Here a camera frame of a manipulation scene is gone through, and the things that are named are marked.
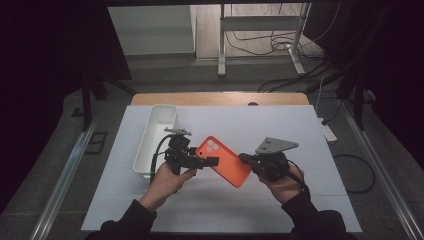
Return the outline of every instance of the black curtain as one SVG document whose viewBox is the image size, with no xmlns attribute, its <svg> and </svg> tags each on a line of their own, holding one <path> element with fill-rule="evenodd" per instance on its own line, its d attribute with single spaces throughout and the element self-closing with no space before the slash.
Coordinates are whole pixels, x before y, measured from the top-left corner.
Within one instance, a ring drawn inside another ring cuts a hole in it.
<svg viewBox="0 0 424 240">
<path fill-rule="evenodd" d="M 0 3 L 1 211 L 55 130 L 64 98 L 81 88 L 82 76 L 97 83 L 101 76 L 131 79 L 105 6 L 5 2 Z"/>
</svg>

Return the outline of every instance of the person's left hand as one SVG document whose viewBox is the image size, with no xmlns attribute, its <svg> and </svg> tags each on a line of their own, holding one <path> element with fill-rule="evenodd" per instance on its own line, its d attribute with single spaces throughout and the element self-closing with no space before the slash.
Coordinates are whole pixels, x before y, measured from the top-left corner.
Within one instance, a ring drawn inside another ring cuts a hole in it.
<svg viewBox="0 0 424 240">
<path fill-rule="evenodd" d="M 150 188 L 141 197 L 139 203 L 150 212 L 156 211 L 166 199 L 182 188 L 185 181 L 196 175 L 197 169 L 189 169 L 181 175 L 175 175 L 168 163 L 162 163 L 156 172 Z"/>
</svg>

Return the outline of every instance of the person's right hand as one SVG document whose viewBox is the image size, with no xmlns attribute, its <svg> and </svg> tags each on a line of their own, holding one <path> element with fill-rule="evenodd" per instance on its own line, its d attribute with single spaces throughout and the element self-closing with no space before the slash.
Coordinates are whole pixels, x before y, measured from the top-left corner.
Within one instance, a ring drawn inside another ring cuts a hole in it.
<svg viewBox="0 0 424 240">
<path fill-rule="evenodd" d="M 303 180 L 302 175 L 304 175 L 304 172 L 303 170 L 300 171 L 296 166 L 290 164 L 290 172 L 292 172 L 294 175 Z M 261 176 L 258 176 L 258 178 L 261 183 L 265 184 L 269 188 L 269 190 L 271 190 L 272 195 L 281 204 L 286 203 L 294 196 L 302 192 L 302 187 L 299 185 L 299 183 L 297 183 L 295 180 L 291 179 L 288 176 L 285 176 L 284 178 L 276 182 L 270 182 Z"/>
</svg>

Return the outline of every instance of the table leg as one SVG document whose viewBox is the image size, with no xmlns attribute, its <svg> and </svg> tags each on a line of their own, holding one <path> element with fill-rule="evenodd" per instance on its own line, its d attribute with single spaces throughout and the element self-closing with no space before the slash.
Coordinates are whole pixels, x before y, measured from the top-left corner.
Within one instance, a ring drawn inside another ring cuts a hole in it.
<svg viewBox="0 0 424 240">
<path fill-rule="evenodd" d="M 225 44 L 224 44 L 224 34 L 225 34 L 225 14 L 224 14 L 225 4 L 221 4 L 221 18 L 219 19 L 219 55 L 218 55 L 218 76 L 225 76 Z"/>
<path fill-rule="evenodd" d="M 305 7 L 302 9 L 300 13 L 299 26 L 296 30 L 296 34 L 294 35 L 293 42 L 289 48 L 289 55 L 293 62 L 294 68 L 296 69 L 297 75 L 303 76 L 305 75 L 305 70 L 303 69 L 302 63 L 299 60 L 297 45 L 299 44 L 300 36 L 302 35 L 303 27 L 305 26 L 306 15 L 308 14 L 310 3 L 306 3 Z"/>
</svg>

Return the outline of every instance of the white container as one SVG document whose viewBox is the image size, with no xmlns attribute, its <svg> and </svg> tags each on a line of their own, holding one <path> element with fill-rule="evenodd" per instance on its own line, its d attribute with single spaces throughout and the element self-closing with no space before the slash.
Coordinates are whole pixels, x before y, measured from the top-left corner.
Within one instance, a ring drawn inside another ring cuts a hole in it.
<svg viewBox="0 0 424 240">
<path fill-rule="evenodd" d="M 138 148 L 137 156 L 134 161 L 133 169 L 135 172 L 140 173 L 145 178 L 150 178 L 150 168 L 152 165 L 153 154 L 160 141 L 168 134 L 165 128 L 177 128 L 177 106 L 174 105 L 154 105 L 150 110 L 149 119 L 144 130 L 143 138 L 141 139 L 140 147 Z M 169 138 L 166 139 L 159 153 L 168 148 Z M 157 158 L 156 171 L 159 166 L 165 162 L 164 154 Z"/>
</svg>

